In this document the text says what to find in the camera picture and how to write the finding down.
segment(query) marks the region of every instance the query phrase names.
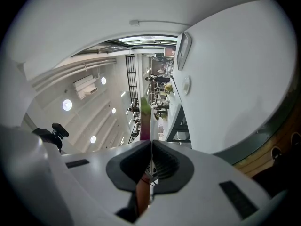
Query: air conditioner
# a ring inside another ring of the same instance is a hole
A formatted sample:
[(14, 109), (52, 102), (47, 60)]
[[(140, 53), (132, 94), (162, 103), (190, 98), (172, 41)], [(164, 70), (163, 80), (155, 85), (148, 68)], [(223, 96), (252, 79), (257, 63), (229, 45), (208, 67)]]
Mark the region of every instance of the air conditioner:
[(93, 75), (89, 75), (73, 83), (76, 94), (81, 100), (85, 98), (86, 95), (92, 95), (98, 90), (95, 86), (95, 82), (96, 78), (93, 78)]

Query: black camera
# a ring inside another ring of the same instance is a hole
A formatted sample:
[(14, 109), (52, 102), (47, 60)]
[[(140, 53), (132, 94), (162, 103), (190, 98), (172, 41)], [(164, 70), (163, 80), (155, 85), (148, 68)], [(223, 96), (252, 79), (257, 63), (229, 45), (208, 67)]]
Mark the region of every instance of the black camera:
[(61, 152), (62, 141), (64, 137), (68, 137), (69, 133), (62, 127), (59, 123), (52, 124), (52, 133), (49, 130), (36, 128), (32, 133), (39, 136), (43, 142), (49, 142), (57, 146), (58, 150)]

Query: wooden floor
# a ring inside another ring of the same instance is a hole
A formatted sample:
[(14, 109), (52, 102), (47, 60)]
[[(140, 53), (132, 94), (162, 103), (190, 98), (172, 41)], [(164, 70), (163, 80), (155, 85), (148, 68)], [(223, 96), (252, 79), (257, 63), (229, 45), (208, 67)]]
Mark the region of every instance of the wooden floor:
[(278, 131), (256, 152), (236, 163), (234, 166), (249, 177), (272, 166), (271, 148), (278, 146), (282, 153), (286, 153), (291, 147), (291, 134), (301, 133), (301, 95)]

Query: ceiling light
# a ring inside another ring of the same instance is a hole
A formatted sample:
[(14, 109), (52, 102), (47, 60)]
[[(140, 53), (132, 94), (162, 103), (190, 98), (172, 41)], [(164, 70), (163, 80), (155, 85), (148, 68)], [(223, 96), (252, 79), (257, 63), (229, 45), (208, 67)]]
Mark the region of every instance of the ceiling light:
[(100, 82), (101, 82), (103, 85), (105, 85), (105, 84), (106, 84), (106, 82), (107, 82), (107, 80), (106, 80), (106, 78), (105, 78), (105, 77), (102, 77), (102, 78), (100, 79)]
[(91, 142), (91, 143), (95, 143), (95, 141), (96, 141), (96, 136), (91, 136), (90, 142)]
[(71, 100), (64, 100), (63, 109), (66, 110), (66, 111), (69, 111), (69, 110), (71, 110), (71, 108), (72, 108)]

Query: table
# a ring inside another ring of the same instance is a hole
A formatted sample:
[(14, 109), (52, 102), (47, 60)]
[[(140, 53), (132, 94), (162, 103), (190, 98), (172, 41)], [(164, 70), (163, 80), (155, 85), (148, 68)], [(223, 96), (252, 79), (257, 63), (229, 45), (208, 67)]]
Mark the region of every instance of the table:
[(177, 43), (174, 81), (192, 148), (216, 153), (255, 133), (278, 109), (295, 70), (296, 40), (271, 0), (226, 9), (186, 32), (192, 45), (179, 71)]
[(177, 90), (177, 87), (174, 83), (173, 79), (170, 79), (170, 83), (173, 86), (173, 93), (170, 93), (167, 96), (167, 100), (169, 101), (169, 109), (168, 109), (168, 120), (163, 124), (164, 128), (164, 141), (172, 141), (174, 138), (179, 125), (184, 117), (184, 112), (182, 108), (182, 102)]

